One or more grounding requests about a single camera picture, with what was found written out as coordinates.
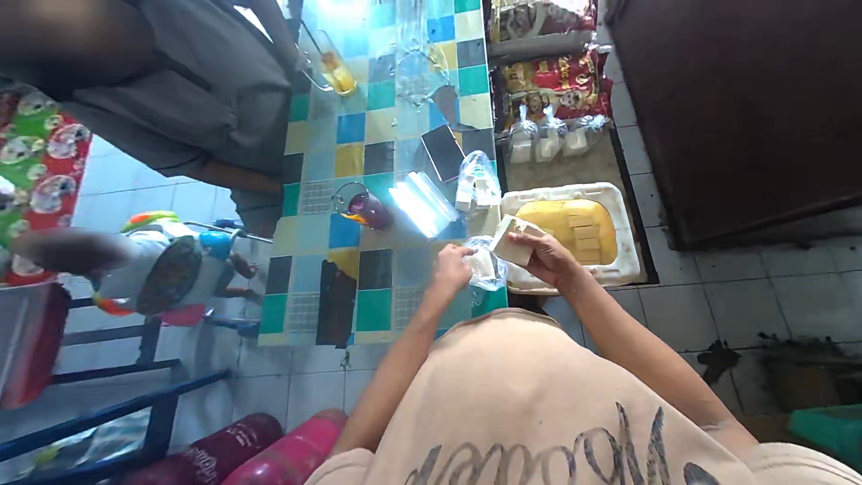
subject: clear plastic bag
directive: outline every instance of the clear plastic bag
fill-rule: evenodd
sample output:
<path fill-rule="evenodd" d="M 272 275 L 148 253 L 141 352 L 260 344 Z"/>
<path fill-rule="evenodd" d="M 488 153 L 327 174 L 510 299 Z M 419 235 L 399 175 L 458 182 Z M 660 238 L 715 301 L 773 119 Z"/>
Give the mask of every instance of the clear plastic bag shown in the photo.
<path fill-rule="evenodd" d="M 506 261 L 488 249 L 492 240 L 491 236 L 474 236 L 464 243 L 465 248 L 476 251 L 473 255 L 464 256 L 464 262 L 470 265 L 473 272 L 470 284 L 490 292 L 506 286 L 509 271 Z"/>
<path fill-rule="evenodd" d="M 463 161 L 458 173 L 458 191 L 455 193 L 455 208 L 469 211 L 472 201 L 477 209 L 490 209 L 500 205 L 502 198 L 500 179 L 488 155 L 482 150 L 470 152 Z"/>

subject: yellow tile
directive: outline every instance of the yellow tile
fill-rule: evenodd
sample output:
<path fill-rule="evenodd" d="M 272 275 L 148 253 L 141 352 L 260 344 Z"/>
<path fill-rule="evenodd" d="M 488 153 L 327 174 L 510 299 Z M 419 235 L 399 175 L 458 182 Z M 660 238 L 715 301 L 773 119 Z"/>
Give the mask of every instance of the yellow tile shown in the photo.
<path fill-rule="evenodd" d="M 335 177 L 362 175 L 364 152 L 365 148 L 362 146 L 362 143 L 339 145 L 335 151 Z"/>
<path fill-rule="evenodd" d="M 494 126 L 490 117 L 490 94 L 474 94 L 459 98 L 461 122 L 476 129 L 486 129 Z"/>
<path fill-rule="evenodd" d="M 446 71 L 458 69 L 458 50 L 455 47 L 455 41 L 438 42 L 430 50 L 431 59 L 437 64 L 434 66 L 431 61 L 428 62 L 428 64 L 432 64 L 433 69 Z"/>
<path fill-rule="evenodd" d="M 354 343 L 385 343 L 395 340 L 392 331 L 358 331 L 353 335 Z"/>
<path fill-rule="evenodd" d="M 294 255 L 297 252 L 297 236 L 297 216 L 280 218 L 272 237 L 272 255 Z"/>
<path fill-rule="evenodd" d="M 484 36 L 482 10 L 471 10 L 455 14 L 455 40 L 480 39 Z"/>
<path fill-rule="evenodd" d="M 301 154 L 305 151 L 305 142 L 308 138 L 308 127 L 305 122 L 288 124 L 287 144 L 284 145 L 284 154 Z"/>
<path fill-rule="evenodd" d="M 365 143 L 395 140 L 396 109 L 368 111 L 365 114 Z"/>
<path fill-rule="evenodd" d="M 329 261 L 335 263 L 338 269 L 345 272 L 356 281 L 359 281 L 359 250 L 337 249 L 329 251 Z"/>

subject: tofu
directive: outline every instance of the tofu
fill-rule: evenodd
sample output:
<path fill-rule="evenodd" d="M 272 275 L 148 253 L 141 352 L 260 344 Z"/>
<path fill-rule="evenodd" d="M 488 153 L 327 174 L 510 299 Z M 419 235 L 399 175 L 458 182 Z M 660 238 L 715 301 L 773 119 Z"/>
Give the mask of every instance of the tofu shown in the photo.
<path fill-rule="evenodd" d="M 514 244 L 509 240 L 509 233 L 529 234 L 530 236 L 544 236 L 545 231 L 539 226 L 531 224 L 523 219 L 506 214 L 497 226 L 494 239 L 490 244 L 490 251 L 506 261 L 513 262 L 518 266 L 527 266 L 533 249 L 527 246 Z"/>

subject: green tile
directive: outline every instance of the green tile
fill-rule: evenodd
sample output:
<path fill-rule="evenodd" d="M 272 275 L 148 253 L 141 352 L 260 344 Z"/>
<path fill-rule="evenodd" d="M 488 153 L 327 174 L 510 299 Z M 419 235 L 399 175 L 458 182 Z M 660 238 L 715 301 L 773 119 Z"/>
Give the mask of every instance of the green tile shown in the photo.
<path fill-rule="evenodd" d="M 380 202 L 383 202 L 383 205 L 394 210 L 392 194 L 389 193 L 389 189 L 395 186 L 395 176 L 392 172 L 366 175 L 362 178 L 362 185 L 368 189 L 368 192 L 373 193 L 375 197 L 379 198 Z"/>
<path fill-rule="evenodd" d="M 356 296 L 356 331 L 392 330 L 392 290 L 362 290 Z"/>
<path fill-rule="evenodd" d="M 284 198 L 282 199 L 282 217 L 295 216 L 299 209 L 299 186 L 301 184 L 284 184 Z"/>
<path fill-rule="evenodd" d="M 460 96 L 488 92 L 488 66 L 464 67 L 458 70 Z"/>
<path fill-rule="evenodd" d="M 290 101 L 290 120 L 305 121 L 309 118 L 309 95 L 296 94 Z"/>
<path fill-rule="evenodd" d="M 266 295 L 260 317 L 260 333 L 281 333 L 284 329 L 284 313 L 286 311 L 286 294 Z"/>
<path fill-rule="evenodd" d="M 455 0 L 455 13 L 469 12 L 479 9 L 479 0 Z"/>
<path fill-rule="evenodd" d="M 382 110 L 395 106 L 395 80 L 368 85 L 368 110 Z"/>

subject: small white tofu piece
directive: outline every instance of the small white tofu piece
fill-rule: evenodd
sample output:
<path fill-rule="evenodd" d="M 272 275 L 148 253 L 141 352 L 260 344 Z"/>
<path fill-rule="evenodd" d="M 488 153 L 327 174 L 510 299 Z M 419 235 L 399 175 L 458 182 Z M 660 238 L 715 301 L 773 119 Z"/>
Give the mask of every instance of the small white tofu piece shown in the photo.
<path fill-rule="evenodd" d="M 510 232 L 531 236 L 543 236 L 545 232 L 539 229 L 539 226 L 509 214 L 503 216 L 503 220 L 497 226 L 497 232 L 494 233 L 494 239 L 490 243 L 490 251 L 497 257 L 513 262 L 518 266 L 527 266 L 533 249 L 512 243 L 508 237 Z"/>
<path fill-rule="evenodd" d="M 470 265 L 473 278 L 477 280 L 492 280 L 497 277 L 488 249 L 479 249 L 473 255 L 464 256 L 464 261 Z"/>

